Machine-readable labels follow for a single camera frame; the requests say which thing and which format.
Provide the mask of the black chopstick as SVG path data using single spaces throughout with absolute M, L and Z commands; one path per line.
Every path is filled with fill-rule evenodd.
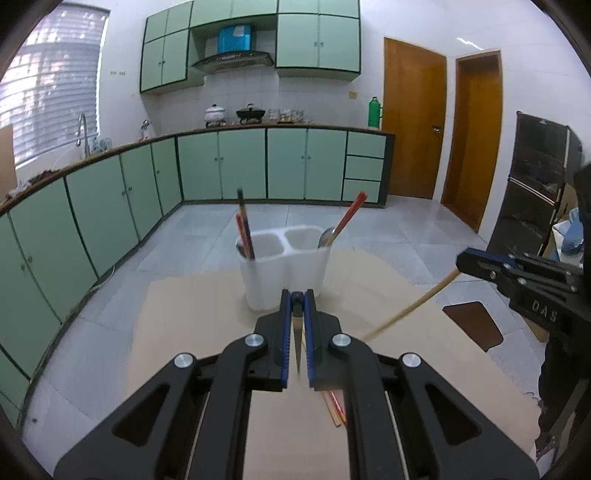
M 252 247 L 252 255 L 253 255 L 254 259 L 256 259 L 256 254 L 254 254 L 254 249 L 253 249 L 253 245 L 252 245 L 252 235 L 250 234 L 249 219 L 247 218 L 246 207 L 245 207 L 245 198 L 243 198 L 242 189 L 238 188 L 238 190 L 236 190 L 236 194 L 238 194 L 239 213 L 242 214 L 243 221 L 245 222 L 246 233 L 249 235 L 249 243 L 250 243 L 250 247 Z

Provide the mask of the green lower kitchen cabinets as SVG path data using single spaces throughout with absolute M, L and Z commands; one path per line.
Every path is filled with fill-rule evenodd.
M 93 286 L 192 202 L 387 200 L 396 138 L 329 126 L 199 130 L 52 172 L 1 208 L 1 406 L 16 421 Z

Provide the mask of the green kitchen cabinets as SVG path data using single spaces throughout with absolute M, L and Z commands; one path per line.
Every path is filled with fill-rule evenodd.
M 226 26 L 252 26 L 253 51 L 269 52 L 281 76 L 351 81 L 362 71 L 361 9 L 356 1 L 188 1 L 145 20 L 142 94 L 201 86 L 191 65 L 217 53 Z
M 1 208 L 1 406 L 16 421 L 93 286 L 192 202 L 387 200 L 396 138 L 329 126 L 199 130 L 52 172 Z

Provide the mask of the brown wooden stool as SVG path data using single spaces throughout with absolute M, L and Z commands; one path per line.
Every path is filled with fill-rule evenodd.
M 483 351 L 488 352 L 503 343 L 501 331 L 481 302 L 448 305 L 443 312 Z

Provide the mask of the wooden chopstick red band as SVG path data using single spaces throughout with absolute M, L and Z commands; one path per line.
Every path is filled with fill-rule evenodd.
M 332 399 L 332 404 L 334 404 L 335 411 L 337 411 L 339 415 L 339 421 L 341 421 L 342 425 L 348 425 L 348 421 L 346 420 L 346 413 L 345 409 L 342 408 L 341 403 L 339 402 L 339 398 L 335 395 L 334 391 L 329 391 L 329 396 Z

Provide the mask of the black shelf unit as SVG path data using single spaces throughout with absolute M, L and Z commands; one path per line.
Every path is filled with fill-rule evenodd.
M 568 125 L 519 111 L 507 188 L 487 251 L 541 255 L 552 226 L 573 207 L 565 189 L 583 163 L 583 145 Z

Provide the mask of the metal spoon in holder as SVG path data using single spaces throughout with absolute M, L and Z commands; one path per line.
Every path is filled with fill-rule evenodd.
M 329 227 L 322 232 L 321 237 L 318 239 L 318 248 L 325 247 L 328 244 L 329 239 L 332 237 L 332 233 L 334 233 L 335 228 Z

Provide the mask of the black spoon in holder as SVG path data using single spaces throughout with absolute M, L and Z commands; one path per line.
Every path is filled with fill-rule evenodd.
M 249 255 L 246 254 L 245 247 L 242 246 L 242 243 L 236 243 L 235 248 L 238 250 L 238 254 L 242 256 L 242 258 L 249 260 Z

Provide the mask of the white double utensil holder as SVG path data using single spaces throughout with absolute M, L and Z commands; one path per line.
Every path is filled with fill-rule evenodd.
M 238 254 L 245 285 L 245 299 L 253 311 L 269 311 L 280 306 L 281 292 L 313 290 L 322 293 L 327 272 L 329 247 L 318 248 L 324 229 L 297 225 L 259 230 L 252 233 L 256 259 Z

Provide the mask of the green thermos bottle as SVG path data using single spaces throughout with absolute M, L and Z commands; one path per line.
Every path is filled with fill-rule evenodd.
M 368 127 L 369 128 L 381 128 L 381 119 L 382 119 L 382 105 L 379 99 L 374 96 L 370 99 L 369 102 L 369 109 L 368 109 Z

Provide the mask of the metal kettle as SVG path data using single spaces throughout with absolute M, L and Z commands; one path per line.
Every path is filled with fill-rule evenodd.
M 145 119 L 142 122 L 142 124 L 140 126 L 140 138 L 139 138 L 140 142 L 143 142 L 149 138 L 150 126 L 151 126 L 151 121 L 149 119 Z

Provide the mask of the white cooking pot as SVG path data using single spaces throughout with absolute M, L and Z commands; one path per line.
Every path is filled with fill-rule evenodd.
M 206 128 L 221 127 L 226 125 L 226 110 L 217 104 L 211 105 L 204 112 L 204 124 Z

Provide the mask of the cardboard sheet with packaging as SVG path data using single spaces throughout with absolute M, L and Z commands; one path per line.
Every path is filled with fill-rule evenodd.
M 13 125 L 0 129 L 0 196 L 6 195 L 17 186 L 13 151 Z

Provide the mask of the black range hood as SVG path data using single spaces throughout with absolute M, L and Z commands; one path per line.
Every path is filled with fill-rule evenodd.
M 205 75 L 217 74 L 226 70 L 252 67 L 273 66 L 269 52 L 263 51 L 232 51 L 212 55 L 191 65 Z

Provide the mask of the window blinds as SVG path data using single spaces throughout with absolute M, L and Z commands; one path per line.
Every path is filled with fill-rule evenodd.
M 17 165 L 98 135 L 105 9 L 61 3 L 34 27 L 1 80 L 1 125 Z

